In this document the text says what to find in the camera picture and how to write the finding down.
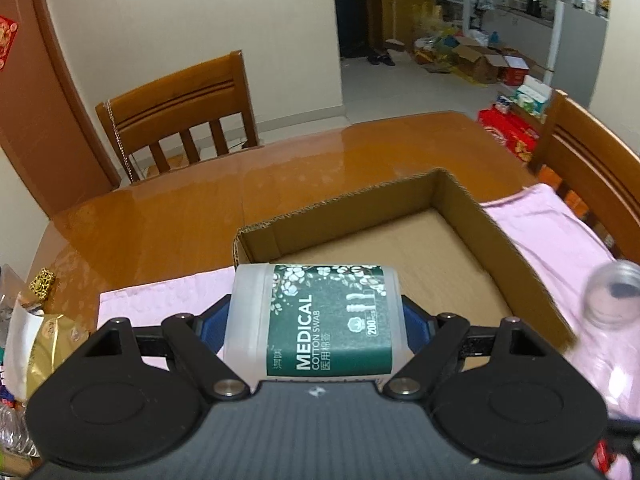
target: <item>green and white box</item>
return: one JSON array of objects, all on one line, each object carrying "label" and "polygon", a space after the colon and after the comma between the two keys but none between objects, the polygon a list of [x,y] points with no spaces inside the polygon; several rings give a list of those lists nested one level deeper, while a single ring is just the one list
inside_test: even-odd
[{"label": "green and white box", "polygon": [[412,357],[398,274],[374,265],[238,266],[224,361],[261,380],[376,380]]}]

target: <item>baseboard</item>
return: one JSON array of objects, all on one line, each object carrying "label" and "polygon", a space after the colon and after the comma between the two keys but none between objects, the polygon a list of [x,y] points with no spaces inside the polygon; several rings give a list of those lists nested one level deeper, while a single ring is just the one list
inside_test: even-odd
[{"label": "baseboard", "polygon": [[[340,117],[345,114],[345,111],[346,109],[344,105],[333,106],[330,108],[321,108],[320,110],[311,110],[309,112],[302,112],[301,114],[294,114],[286,117],[280,117],[277,119],[271,119],[268,121],[262,121],[262,122],[256,123],[255,126],[256,126],[256,129],[258,130],[258,135],[259,135],[263,132],[270,132],[271,130],[285,128],[286,126],[293,126],[294,124],[309,123],[311,121],[320,121],[322,119]],[[203,150],[204,148],[210,148],[211,146],[213,146],[213,138],[211,137],[211,134],[206,133],[208,130],[203,129],[200,131],[203,133],[200,134],[199,136],[197,134],[194,134],[194,132],[192,132],[193,142],[195,143],[198,150]],[[226,143],[229,146],[233,144],[237,144],[243,138],[244,138],[244,128],[233,128],[225,132]],[[166,156],[166,158],[184,153],[184,148],[182,147],[182,144],[180,143],[179,139],[175,144],[176,145],[172,145],[170,147],[169,146],[162,147],[162,150],[164,151],[164,156]],[[153,157],[146,155],[146,153],[145,155],[143,155],[142,158],[137,157],[136,161],[138,163],[138,166],[142,170],[155,164]],[[122,178],[125,178],[128,180],[128,177],[126,177],[125,171],[122,169],[122,167],[118,168],[118,174]]]}]

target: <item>green label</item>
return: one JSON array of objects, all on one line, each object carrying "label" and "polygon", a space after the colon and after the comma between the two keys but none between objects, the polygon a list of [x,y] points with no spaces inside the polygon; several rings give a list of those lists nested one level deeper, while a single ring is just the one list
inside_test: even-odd
[{"label": "green label", "polygon": [[391,332],[380,267],[276,265],[270,309],[267,375],[391,372]]}]

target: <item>brown door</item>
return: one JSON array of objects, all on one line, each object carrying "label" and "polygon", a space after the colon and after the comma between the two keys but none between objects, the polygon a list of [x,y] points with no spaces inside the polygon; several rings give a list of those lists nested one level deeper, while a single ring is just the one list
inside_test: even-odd
[{"label": "brown door", "polygon": [[0,146],[51,217],[113,189],[113,167],[104,153],[98,160],[72,113],[32,0],[0,0],[0,15],[18,22],[0,72]]}]

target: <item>dining table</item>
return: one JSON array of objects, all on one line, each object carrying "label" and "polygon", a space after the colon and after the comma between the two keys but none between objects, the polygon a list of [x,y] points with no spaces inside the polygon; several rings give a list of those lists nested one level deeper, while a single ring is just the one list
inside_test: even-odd
[{"label": "dining table", "polygon": [[102,292],[231,266],[245,225],[436,167],[478,202],[537,182],[458,112],[353,124],[205,160],[70,208],[50,219],[30,279],[51,270],[45,312],[94,330]]}]

